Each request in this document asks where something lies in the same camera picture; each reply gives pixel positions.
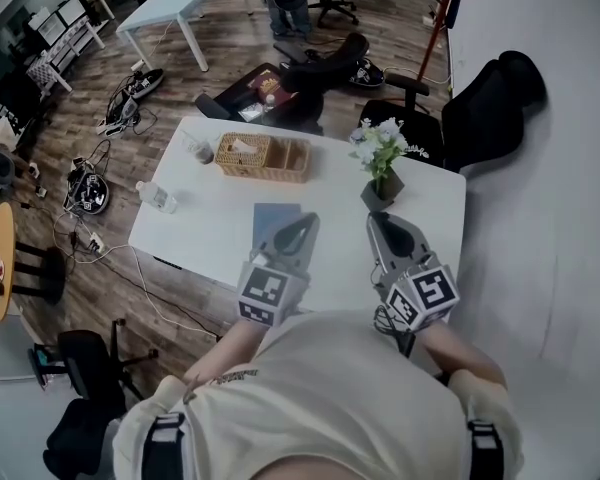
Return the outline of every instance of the blue notebook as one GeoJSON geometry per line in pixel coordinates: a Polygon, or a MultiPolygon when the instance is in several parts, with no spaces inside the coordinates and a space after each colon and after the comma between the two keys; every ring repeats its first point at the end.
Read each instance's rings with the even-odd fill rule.
{"type": "Polygon", "coordinates": [[[267,230],[276,221],[290,218],[300,212],[299,204],[255,203],[253,205],[252,247],[255,249],[259,245],[267,230]]]}

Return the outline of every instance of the jeans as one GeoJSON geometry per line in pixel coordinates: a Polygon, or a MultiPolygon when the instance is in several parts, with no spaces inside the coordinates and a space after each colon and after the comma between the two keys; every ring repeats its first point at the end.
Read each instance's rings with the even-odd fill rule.
{"type": "MultiPolygon", "coordinates": [[[[291,24],[287,19],[286,11],[276,7],[273,0],[267,0],[267,7],[269,7],[269,16],[271,17],[271,30],[276,35],[288,35],[292,31],[291,24]]],[[[309,20],[309,8],[307,2],[296,9],[290,11],[291,19],[295,29],[304,34],[305,36],[311,32],[311,21],[309,20]]]]}

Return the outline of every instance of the plastic bottle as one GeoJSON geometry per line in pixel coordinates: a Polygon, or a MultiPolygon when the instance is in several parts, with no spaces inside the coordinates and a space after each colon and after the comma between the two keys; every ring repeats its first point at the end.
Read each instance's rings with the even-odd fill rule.
{"type": "Polygon", "coordinates": [[[267,116],[267,114],[269,113],[269,111],[273,110],[273,108],[276,106],[276,97],[273,94],[267,94],[267,97],[264,100],[264,106],[262,108],[262,123],[265,125],[268,124],[272,124],[269,123],[269,118],[267,116]]]}
{"type": "Polygon", "coordinates": [[[153,181],[139,181],[136,183],[136,190],[140,195],[140,199],[157,208],[164,213],[173,213],[176,211],[178,201],[176,198],[169,195],[169,193],[156,185],[153,181]]]}

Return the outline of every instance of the wicker basket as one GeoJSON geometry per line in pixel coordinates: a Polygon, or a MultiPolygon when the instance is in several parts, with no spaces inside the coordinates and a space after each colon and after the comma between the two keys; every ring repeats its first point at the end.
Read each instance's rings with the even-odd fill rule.
{"type": "Polygon", "coordinates": [[[218,146],[215,162],[229,176],[304,183],[309,177],[310,158],[311,143],[304,139],[226,133],[218,146]],[[232,152],[236,139],[257,147],[258,151],[232,152]]]}

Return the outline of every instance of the red book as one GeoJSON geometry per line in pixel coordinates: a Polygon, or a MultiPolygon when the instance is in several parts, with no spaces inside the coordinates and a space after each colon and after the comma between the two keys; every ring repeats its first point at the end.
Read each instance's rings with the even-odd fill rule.
{"type": "Polygon", "coordinates": [[[270,69],[265,69],[257,77],[251,80],[251,82],[247,84],[247,87],[258,91],[258,97],[262,103],[266,101],[269,94],[273,94],[276,98],[276,107],[296,95],[296,93],[285,91],[280,86],[280,77],[270,69]]]}

